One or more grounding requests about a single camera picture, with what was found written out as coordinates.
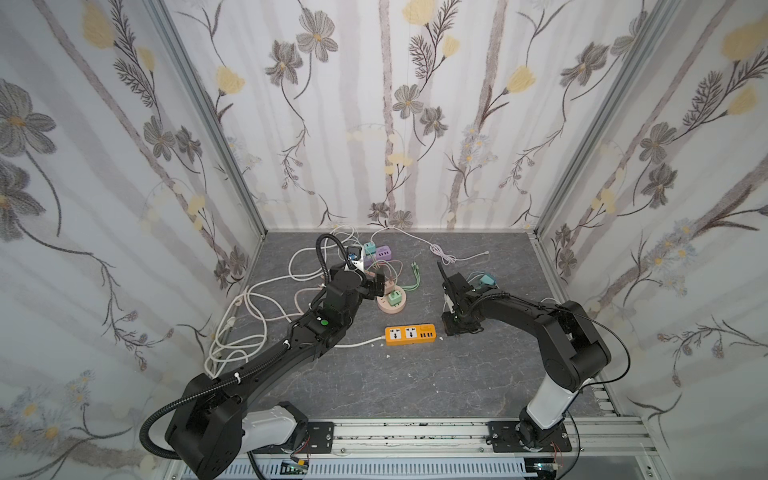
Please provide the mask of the aluminium front rail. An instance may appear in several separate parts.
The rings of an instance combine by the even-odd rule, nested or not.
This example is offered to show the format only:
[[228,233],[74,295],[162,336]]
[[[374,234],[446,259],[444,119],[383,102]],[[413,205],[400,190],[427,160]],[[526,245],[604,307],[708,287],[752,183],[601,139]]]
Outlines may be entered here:
[[564,422],[573,451],[569,453],[494,453],[486,443],[488,418],[340,418],[335,424],[330,454],[308,458],[492,457],[555,455],[581,457],[656,456],[651,436],[637,417],[583,417]]

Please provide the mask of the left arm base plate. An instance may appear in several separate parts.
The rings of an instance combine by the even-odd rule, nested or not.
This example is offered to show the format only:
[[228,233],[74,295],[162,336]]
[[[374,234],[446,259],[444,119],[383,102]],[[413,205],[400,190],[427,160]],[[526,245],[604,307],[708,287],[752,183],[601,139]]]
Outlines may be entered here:
[[310,421],[303,427],[301,433],[304,436],[301,438],[295,453],[316,455],[330,454],[332,452],[335,433],[335,424],[333,422]]

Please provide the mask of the purple power strip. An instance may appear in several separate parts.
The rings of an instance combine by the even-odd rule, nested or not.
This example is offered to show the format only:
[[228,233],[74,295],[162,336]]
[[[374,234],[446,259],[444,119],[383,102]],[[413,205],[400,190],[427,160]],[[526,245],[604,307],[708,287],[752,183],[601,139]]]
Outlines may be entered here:
[[377,247],[373,254],[366,256],[366,261],[371,264],[379,261],[391,261],[393,258],[392,250],[387,245]]

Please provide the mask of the pink round power socket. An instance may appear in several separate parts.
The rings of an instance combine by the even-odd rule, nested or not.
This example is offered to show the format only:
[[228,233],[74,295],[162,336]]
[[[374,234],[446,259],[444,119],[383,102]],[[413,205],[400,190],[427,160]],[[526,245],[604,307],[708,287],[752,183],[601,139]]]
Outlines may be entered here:
[[396,315],[402,312],[406,302],[407,294],[400,286],[395,286],[390,293],[376,298],[378,308],[388,315]]

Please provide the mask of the orange power strip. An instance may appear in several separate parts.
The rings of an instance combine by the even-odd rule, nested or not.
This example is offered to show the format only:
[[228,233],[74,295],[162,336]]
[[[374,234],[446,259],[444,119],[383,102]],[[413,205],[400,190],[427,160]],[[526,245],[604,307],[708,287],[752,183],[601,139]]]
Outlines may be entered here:
[[388,346],[433,343],[436,339],[437,332],[433,324],[396,326],[385,329],[385,342]]

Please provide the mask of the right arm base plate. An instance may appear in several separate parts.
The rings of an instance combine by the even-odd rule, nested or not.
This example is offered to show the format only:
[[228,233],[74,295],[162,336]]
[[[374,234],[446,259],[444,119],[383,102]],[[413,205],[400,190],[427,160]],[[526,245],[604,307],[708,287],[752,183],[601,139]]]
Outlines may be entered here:
[[569,453],[573,451],[564,423],[541,429],[524,420],[489,421],[486,443],[494,453]]

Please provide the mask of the green charger cube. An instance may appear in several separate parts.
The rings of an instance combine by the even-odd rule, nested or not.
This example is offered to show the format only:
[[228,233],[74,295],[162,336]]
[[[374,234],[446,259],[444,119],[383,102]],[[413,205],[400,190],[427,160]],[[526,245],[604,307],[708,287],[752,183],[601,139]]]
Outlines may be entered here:
[[400,290],[395,289],[387,295],[387,302],[391,307],[400,305],[403,301],[403,294]]

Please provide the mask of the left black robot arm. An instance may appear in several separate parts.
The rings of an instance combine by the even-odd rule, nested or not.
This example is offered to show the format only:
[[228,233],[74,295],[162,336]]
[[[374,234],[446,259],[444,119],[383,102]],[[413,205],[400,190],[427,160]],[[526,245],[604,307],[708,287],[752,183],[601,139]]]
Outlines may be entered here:
[[385,278],[365,270],[364,249],[344,246],[333,234],[317,237],[324,285],[286,336],[264,353],[218,377],[201,373],[182,396],[152,413],[139,430],[150,454],[184,462],[199,479],[214,479],[248,450],[256,430],[246,423],[251,405],[293,369],[334,348],[365,300],[385,294]]

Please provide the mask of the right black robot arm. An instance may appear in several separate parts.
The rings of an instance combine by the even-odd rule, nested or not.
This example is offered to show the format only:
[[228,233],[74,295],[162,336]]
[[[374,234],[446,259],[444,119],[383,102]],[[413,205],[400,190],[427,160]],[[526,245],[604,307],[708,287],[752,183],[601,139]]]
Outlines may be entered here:
[[460,273],[448,275],[438,265],[447,309],[441,320],[448,336],[478,334],[482,322],[495,320],[533,336],[545,371],[534,397],[522,409],[511,434],[512,444],[538,452],[566,433],[564,422],[580,393],[592,386],[623,379],[596,377],[612,361],[612,353],[598,332],[607,327],[588,316],[574,301],[533,302],[501,290],[495,283],[471,282]]

